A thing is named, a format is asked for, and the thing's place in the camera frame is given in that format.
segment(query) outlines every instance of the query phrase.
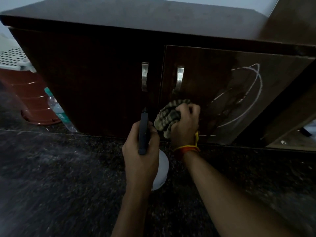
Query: forearm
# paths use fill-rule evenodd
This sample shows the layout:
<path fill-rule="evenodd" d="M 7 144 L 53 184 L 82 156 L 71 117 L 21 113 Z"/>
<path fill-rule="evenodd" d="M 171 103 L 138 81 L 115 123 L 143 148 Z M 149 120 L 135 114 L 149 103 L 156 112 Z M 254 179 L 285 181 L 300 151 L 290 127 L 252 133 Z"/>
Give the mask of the forearm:
<path fill-rule="evenodd" d="M 237 189 L 198 153 L 187 152 L 184 163 L 221 236 L 293 236 L 277 215 Z"/>
<path fill-rule="evenodd" d="M 147 207 L 147 194 L 127 189 L 111 236 L 143 236 Z"/>

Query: yellow string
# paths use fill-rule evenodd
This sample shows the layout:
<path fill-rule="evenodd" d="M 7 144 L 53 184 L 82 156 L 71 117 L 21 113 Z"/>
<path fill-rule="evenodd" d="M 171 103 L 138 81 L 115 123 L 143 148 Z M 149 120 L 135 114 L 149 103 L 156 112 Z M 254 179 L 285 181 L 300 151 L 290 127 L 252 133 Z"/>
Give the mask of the yellow string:
<path fill-rule="evenodd" d="M 198 147 L 198 131 L 195 133 L 195 145 L 185 145 L 185 146 L 181 146 L 181 147 L 178 147 L 176 149 L 174 149 L 173 151 L 176 151 L 178 149 L 181 149 L 183 147 L 196 147 L 198 149 L 198 151 L 200 151 L 199 147 Z"/>

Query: clear water bottle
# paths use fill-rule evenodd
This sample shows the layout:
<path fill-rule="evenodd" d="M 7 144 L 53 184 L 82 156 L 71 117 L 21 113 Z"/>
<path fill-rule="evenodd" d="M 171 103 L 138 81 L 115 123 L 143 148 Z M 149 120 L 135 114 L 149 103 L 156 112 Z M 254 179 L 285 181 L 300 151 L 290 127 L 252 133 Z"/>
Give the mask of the clear water bottle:
<path fill-rule="evenodd" d="M 58 118 L 64 123 L 67 129 L 71 132 L 77 132 L 77 129 L 69 120 L 68 116 L 65 114 L 64 110 L 61 108 L 60 104 L 57 102 L 54 95 L 51 93 L 51 90 L 46 87 L 45 89 L 46 94 L 48 95 L 48 105 L 49 107 L 55 112 Z"/>

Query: cabinet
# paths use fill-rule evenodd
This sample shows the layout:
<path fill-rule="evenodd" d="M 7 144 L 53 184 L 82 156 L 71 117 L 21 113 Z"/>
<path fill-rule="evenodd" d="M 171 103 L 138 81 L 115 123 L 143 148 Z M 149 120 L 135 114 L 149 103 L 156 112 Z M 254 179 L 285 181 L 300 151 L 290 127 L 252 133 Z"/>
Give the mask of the cabinet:
<path fill-rule="evenodd" d="M 169 101 L 191 99 L 201 106 L 201 142 L 230 144 L 316 56 L 313 46 L 275 42 L 277 33 L 259 37 L 266 17 L 241 8 L 46 0 L 0 18 L 89 135 L 126 137 L 143 107 L 154 121 Z"/>

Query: cleaning cloth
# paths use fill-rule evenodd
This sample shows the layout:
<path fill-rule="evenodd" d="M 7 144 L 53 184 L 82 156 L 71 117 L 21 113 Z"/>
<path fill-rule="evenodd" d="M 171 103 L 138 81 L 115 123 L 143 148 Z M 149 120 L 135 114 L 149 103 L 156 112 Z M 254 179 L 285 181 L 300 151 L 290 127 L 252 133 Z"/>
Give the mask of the cleaning cloth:
<path fill-rule="evenodd" d="M 176 107 L 182 103 L 190 104 L 191 101 L 189 99 L 171 101 L 160 110 L 156 117 L 154 126 L 157 130 L 163 131 L 163 136 L 166 139 L 170 138 L 172 125 L 180 121 L 181 115 L 179 111 L 176 111 Z"/>

